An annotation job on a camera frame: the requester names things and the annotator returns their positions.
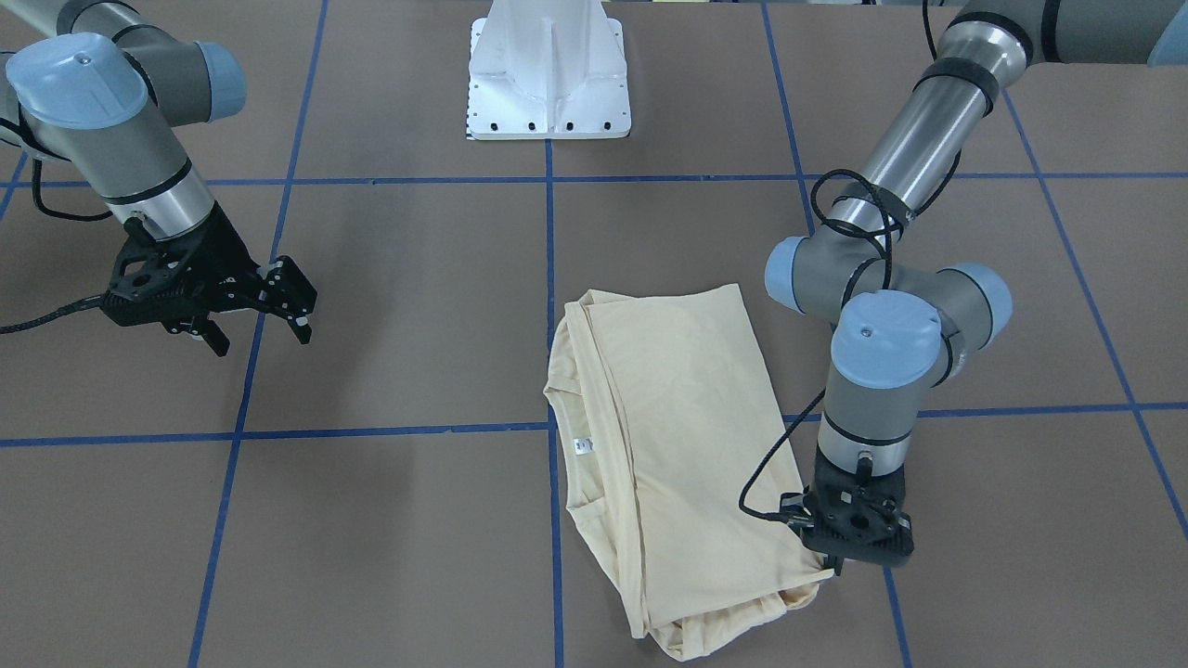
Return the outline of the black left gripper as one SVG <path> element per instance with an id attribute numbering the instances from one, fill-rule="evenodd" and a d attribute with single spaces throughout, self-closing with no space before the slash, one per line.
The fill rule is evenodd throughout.
<path id="1" fill-rule="evenodd" d="M 846 557 L 840 557 L 840 555 L 823 552 L 820 554 L 820 562 L 822 562 L 822 568 L 824 568 L 824 571 L 830 571 L 834 578 L 840 578 L 841 574 L 843 574 Z"/>

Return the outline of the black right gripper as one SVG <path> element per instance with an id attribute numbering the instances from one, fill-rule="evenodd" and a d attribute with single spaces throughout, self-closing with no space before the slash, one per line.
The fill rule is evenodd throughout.
<path id="1" fill-rule="evenodd" d="M 124 220 L 124 232 L 140 244 L 179 241 L 195 246 L 192 270 L 203 275 L 202 295 L 211 313 L 258 310 L 284 320 L 301 345 L 311 341 L 309 316 L 316 307 L 317 291 L 307 275 L 289 256 L 265 266 L 255 263 L 220 206 L 181 237 L 153 239 L 148 235 L 148 220 L 140 216 Z M 192 317 L 190 338 L 202 341 L 219 358 L 228 354 L 230 342 L 225 330 L 206 315 Z"/>

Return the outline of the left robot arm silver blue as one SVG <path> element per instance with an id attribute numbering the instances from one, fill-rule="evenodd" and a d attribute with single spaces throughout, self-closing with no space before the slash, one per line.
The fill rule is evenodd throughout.
<path id="1" fill-rule="evenodd" d="M 898 567 L 915 543 L 905 461 L 925 393 L 962 372 L 1013 317 L 980 263 L 933 272 L 898 258 L 952 181 L 963 144 L 1001 92 L 1037 64 L 1184 64 L 1183 1 L 968 1 L 933 39 L 933 62 L 857 170 L 807 193 L 816 219 L 767 257 L 776 302 L 829 324 L 813 475 L 769 516 L 829 571 Z"/>

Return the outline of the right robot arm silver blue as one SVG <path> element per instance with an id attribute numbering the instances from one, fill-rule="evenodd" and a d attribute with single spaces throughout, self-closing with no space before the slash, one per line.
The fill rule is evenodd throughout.
<path id="1" fill-rule="evenodd" d="M 254 310 L 283 320 L 305 345 L 316 289 L 292 258 L 257 263 L 175 136 L 244 109 L 246 80 L 221 44 L 179 40 L 124 1 L 6 1 L 42 40 L 4 52 L 4 143 L 32 160 L 42 198 L 46 160 L 71 163 L 126 241 L 108 286 L 42 317 L 27 330 L 100 309 L 119 326 L 162 324 L 222 357 L 229 342 L 213 314 Z"/>

